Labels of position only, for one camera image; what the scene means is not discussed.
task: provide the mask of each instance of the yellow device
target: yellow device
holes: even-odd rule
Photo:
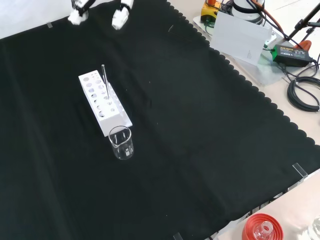
[[[201,22],[207,24],[216,22],[218,9],[220,8],[220,2],[216,0],[206,0],[201,9]]]

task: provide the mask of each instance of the black tablecloth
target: black tablecloth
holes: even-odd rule
[[[0,40],[2,240],[203,240],[297,182],[292,164],[320,167],[314,141],[166,1],[136,0],[115,31],[118,5]],[[127,161],[78,80],[101,64],[133,123]]]

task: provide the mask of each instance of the glass beaker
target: glass beaker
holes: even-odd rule
[[[308,235],[312,240],[320,240],[320,216],[308,227]]]
[[[127,160],[134,154],[131,130],[126,126],[116,126],[109,132],[109,140],[114,155],[120,160]]]

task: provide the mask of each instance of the test tube rack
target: test tube rack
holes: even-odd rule
[[[83,92],[88,100],[96,120],[107,137],[111,129],[117,126],[131,127],[132,122],[117,97],[109,81],[107,86],[97,70],[79,76]]]

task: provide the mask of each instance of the power adapter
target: power adapter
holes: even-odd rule
[[[313,61],[308,51],[290,46],[275,45],[271,54],[274,62],[287,67],[305,67]]]

